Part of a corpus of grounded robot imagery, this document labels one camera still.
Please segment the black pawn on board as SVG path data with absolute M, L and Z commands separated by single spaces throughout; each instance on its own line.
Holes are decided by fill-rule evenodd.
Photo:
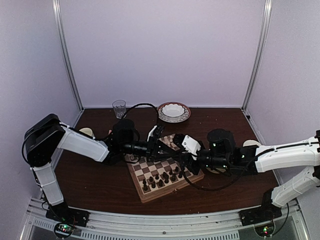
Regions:
M 147 186 L 147 181 L 146 181 L 146 179 L 143 179 L 142 183 L 143 183 L 143 186 L 144 186 L 144 187 Z

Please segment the patterned ceramic plate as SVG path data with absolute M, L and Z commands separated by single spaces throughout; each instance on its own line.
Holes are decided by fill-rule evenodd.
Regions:
M 166 123 L 182 123 L 189 119 L 191 110 L 179 102 L 166 102 L 158 108 L 159 119 Z

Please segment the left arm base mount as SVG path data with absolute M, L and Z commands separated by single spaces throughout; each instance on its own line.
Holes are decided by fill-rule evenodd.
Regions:
M 46 218 L 79 227 L 86 227 L 90 213 L 86 210 L 70 208 L 64 200 L 57 205 L 48 203 Z

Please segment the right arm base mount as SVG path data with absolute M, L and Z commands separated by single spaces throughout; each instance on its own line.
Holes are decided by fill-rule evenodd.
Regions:
M 239 218 L 243 226 L 271 221 L 281 216 L 282 209 L 273 205 L 272 189 L 263 194 L 261 206 L 241 210 L 239 212 Z

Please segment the small white cup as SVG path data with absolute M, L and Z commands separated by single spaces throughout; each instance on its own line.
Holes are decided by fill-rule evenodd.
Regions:
M 249 146 L 258 146 L 260 147 L 262 144 L 259 143 L 258 141 L 256 140 L 252 140 L 252 139 L 248 139 L 246 140 L 244 143 L 243 143 L 243 147 L 249 147 Z

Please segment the cream cat-ear bowl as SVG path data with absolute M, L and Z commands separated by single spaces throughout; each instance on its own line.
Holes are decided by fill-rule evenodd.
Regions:
M 211 172 L 211 173 L 214 173 L 214 174 L 224 174 L 226 172 L 225 169 L 220 169 L 220 168 L 218 168 L 218 169 L 216 169 L 216 168 L 214 168 L 214 169 L 207 168 L 207 170 L 209 172 Z

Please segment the aluminium frame post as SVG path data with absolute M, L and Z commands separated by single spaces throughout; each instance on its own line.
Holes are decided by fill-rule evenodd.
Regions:
M 84 106 L 83 106 L 83 103 L 82 103 L 82 100 L 80 97 L 78 86 L 76 84 L 74 71 L 73 71 L 72 63 L 71 63 L 71 58 L 70 58 L 70 54 L 68 51 L 60 1 L 59 0 L 52 0 L 52 7 L 53 7 L 53 14 L 54 14 L 54 18 L 55 18 L 56 27 L 57 27 L 60 47 L 61 47 L 61 51 L 62 51 L 62 58 L 63 58 L 67 78 L 70 83 L 71 91 L 72 91 L 72 94 L 75 98 L 77 107 L 78 107 L 79 111 L 82 112 L 84 110 Z
M 261 27 L 260 27 L 260 33 L 259 33 L 259 39 L 257 44 L 257 49 L 255 53 L 255 58 L 253 62 L 252 71 L 250 74 L 249 84 L 247 87 L 247 91 L 244 97 L 244 101 L 242 104 L 242 111 L 247 112 L 249 102 L 254 90 L 254 86 L 258 77 L 259 68 L 261 66 L 262 58 L 263 58 L 263 52 L 264 48 L 267 42 L 269 28 L 270 28 L 270 22 L 272 17 L 272 6 L 273 1 L 272 0 L 265 0 L 264 1 L 264 9 L 263 9 L 263 16 L 261 21 Z

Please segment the right aluminium frame post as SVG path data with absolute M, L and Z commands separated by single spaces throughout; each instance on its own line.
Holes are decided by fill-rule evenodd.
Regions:
M 267 42 L 269 28 L 270 28 L 270 22 L 272 17 L 272 6 L 273 1 L 272 0 L 265 0 L 264 1 L 264 9 L 263 9 L 263 16 L 261 21 L 261 27 L 260 27 L 260 33 L 259 33 L 259 39 L 257 44 L 257 49 L 255 53 L 255 58 L 253 62 L 252 71 L 250 74 L 249 84 L 247 87 L 247 91 L 244 97 L 244 101 L 242 104 L 242 111 L 247 112 L 249 102 L 254 90 L 254 86 L 258 77 L 259 68 L 261 66 L 262 58 L 263 58 L 263 52 L 264 48 Z

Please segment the clear drinking glass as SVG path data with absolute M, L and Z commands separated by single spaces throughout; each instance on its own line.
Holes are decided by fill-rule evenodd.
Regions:
M 114 101 L 112 108 L 117 119 L 121 119 L 127 111 L 126 102 L 122 99 Z

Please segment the cream ceramic mug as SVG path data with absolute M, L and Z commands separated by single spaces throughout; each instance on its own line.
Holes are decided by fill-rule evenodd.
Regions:
M 90 136 L 90 137 L 95 137 L 93 130 L 89 127 L 81 128 L 79 131 L 83 134 Z

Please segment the white scalloped bowl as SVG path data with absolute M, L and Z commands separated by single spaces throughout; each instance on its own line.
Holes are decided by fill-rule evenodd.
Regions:
M 161 111 L 168 117 L 176 118 L 184 114 L 185 108 L 182 105 L 170 103 L 163 106 Z

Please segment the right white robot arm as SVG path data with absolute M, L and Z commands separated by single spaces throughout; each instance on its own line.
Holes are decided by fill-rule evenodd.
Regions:
M 320 132 L 302 141 L 280 145 L 262 145 L 247 140 L 237 147 L 233 134 L 217 128 L 207 134 L 209 148 L 189 135 L 176 134 L 173 142 L 182 153 L 180 163 L 194 175 L 201 167 L 221 174 L 256 175 L 271 170 L 304 166 L 299 174 L 286 183 L 265 193 L 266 202 L 256 210 L 259 220 L 268 220 L 276 207 L 320 184 Z

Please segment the left aluminium frame post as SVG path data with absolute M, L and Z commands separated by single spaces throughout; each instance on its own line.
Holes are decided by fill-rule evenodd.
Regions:
M 59 0 L 52 0 L 52 7 L 53 7 L 53 14 L 54 14 L 54 18 L 55 18 L 56 27 L 57 27 L 60 47 L 61 47 L 61 51 L 62 51 L 62 58 L 63 58 L 67 78 L 70 83 L 71 91 L 72 91 L 72 94 L 75 98 L 77 107 L 78 107 L 79 111 L 82 112 L 84 110 L 84 106 L 83 106 L 83 103 L 82 103 L 82 100 L 80 97 L 78 86 L 76 84 L 74 71 L 73 71 L 72 63 L 71 63 L 71 58 L 70 58 L 70 54 L 68 51 L 60 1 Z

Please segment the tall dark chess piece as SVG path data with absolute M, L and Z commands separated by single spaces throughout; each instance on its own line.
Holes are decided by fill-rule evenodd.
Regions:
M 169 183 L 169 176 L 168 176 L 167 174 L 164 176 L 164 182 L 165 182 L 166 184 Z

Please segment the wooden chess board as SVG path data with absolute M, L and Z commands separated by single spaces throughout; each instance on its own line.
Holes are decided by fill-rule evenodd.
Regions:
M 180 165 L 173 159 L 153 163 L 147 161 L 145 157 L 129 154 L 125 156 L 125 161 L 127 162 L 129 173 L 142 203 L 150 202 L 189 185 L 184 176 L 180 179 L 178 178 L 178 174 L 181 171 Z M 170 170 L 173 170 L 173 174 L 175 174 L 174 182 L 171 181 L 172 175 L 169 175 Z M 166 172 L 168 175 L 168 183 L 165 183 L 163 172 Z M 159 180 L 163 181 L 162 187 L 158 186 L 159 180 L 155 179 L 156 174 L 159 175 Z M 153 182 L 156 184 L 155 188 L 151 188 L 151 182 L 149 181 L 150 177 L 153 177 Z M 147 181 L 147 192 L 144 192 L 143 190 L 143 179 L 146 179 Z

